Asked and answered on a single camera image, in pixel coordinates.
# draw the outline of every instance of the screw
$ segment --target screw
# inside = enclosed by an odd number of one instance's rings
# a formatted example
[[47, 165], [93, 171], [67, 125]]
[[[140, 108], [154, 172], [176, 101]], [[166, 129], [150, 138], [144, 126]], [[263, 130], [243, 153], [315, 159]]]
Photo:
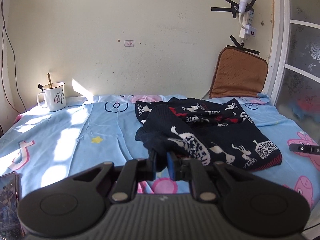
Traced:
[[203, 201], [212, 201], [215, 200], [217, 195], [215, 193], [212, 192], [203, 192], [200, 194], [200, 199]]
[[113, 193], [111, 198], [114, 200], [114, 201], [124, 201], [128, 198], [128, 195], [124, 192], [116, 192], [116, 193]]

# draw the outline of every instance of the glass door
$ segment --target glass door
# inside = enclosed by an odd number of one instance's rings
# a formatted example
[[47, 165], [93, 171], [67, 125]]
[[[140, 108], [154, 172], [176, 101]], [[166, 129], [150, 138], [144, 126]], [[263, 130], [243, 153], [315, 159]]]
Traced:
[[320, 143], [320, 0], [290, 0], [290, 34], [276, 107]]

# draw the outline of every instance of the sticker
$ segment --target sticker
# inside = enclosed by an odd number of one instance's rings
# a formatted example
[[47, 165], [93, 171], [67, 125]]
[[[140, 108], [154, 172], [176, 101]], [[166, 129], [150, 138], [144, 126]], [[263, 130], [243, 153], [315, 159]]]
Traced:
[[124, 46], [125, 47], [133, 47], [134, 46], [134, 41], [124, 41]]

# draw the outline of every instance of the black wire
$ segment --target black wire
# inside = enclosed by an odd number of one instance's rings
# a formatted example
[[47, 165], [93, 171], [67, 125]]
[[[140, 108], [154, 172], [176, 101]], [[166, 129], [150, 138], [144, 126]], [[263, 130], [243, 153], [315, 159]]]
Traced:
[[3, 129], [2, 129], [2, 126], [0, 124], [0, 130], [1, 130], [1, 134], [0, 134], [0, 137], [4, 135], [4, 132], [3, 132]]
[[14, 50], [13, 50], [13, 47], [12, 47], [11, 41], [10, 41], [9, 36], [8, 36], [8, 34], [7, 34], [7, 29], [5, 28], [4, 14], [3, 14], [3, 0], [1, 0], [1, 14], [2, 14], [2, 20], [3, 20], [3, 27], [4, 27], [4, 31], [5, 31], [5, 34], [7, 35], [7, 39], [8, 39], [8, 41], [9, 41], [9, 43], [10, 43], [10, 47], [11, 47], [11, 49], [12, 49], [12, 53], [13, 53], [13, 60], [14, 60], [14, 76], [15, 76], [15, 80], [16, 80], [17, 93], [18, 93], [18, 96], [19, 96], [19, 98], [20, 98], [20, 100], [21, 100], [21, 102], [22, 102], [22, 104], [23, 104], [24, 110], [25, 110], [25, 111], [27, 111], [27, 109], [26, 109], [26, 107], [25, 107], [25, 105], [24, 105], [24, 103], [23, 103], [23, 100], [22, 100], [22, 98], [21, 98], [21, 96], [20, 96], [19, 90], [18, 90], [18, 82], [17, 82], [17, 66], [16, 66], [16, 55], [15, 55], [15, 53], [14, 53]]
[[4, 93], [4, 96], [5, 96], [5, 99], [7, 100], [8, 104], [12, 107], [12, 109], [14, 109], [17, 113], [21, 114], [17, 109], [15, 109], [13, 107], [13, 105], [11, 105], [8, 97], [7, 97], [7, 94], [5, 92], [5, 88], [4, 88], [4, 82], [3, 82], [3, 49], [4, 49], [4, 38], [3, 38], [3, 33], [4, 33], [4, 25], [2, 27], [2, 59], [1, 59], [1, 84], [2, 84], [2, 89], [3, 89], [3, 93]]
[[320, 223], [317, 223], [317, 224], [315, 224], [314, 226], [311, 226], [311, 227], [309, 227], [309, 228], [304, 229], [303, 232], [304, 232], [304, 231], [307, 231], [307, 230], [309, 230], [309, 229], [311, 229], [311, 228], [315, 228], [316, 226], [319, 226], [319, 225], [320, 225]]

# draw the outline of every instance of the thumbs up graphic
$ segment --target thumbs up graphic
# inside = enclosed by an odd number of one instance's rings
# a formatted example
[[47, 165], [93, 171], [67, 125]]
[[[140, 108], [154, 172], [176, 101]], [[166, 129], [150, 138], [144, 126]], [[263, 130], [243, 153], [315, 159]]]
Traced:
[[56, 97], [54, 98], [54, 102], [55, 103], [60, 102], [59, 93], [57, 93]]

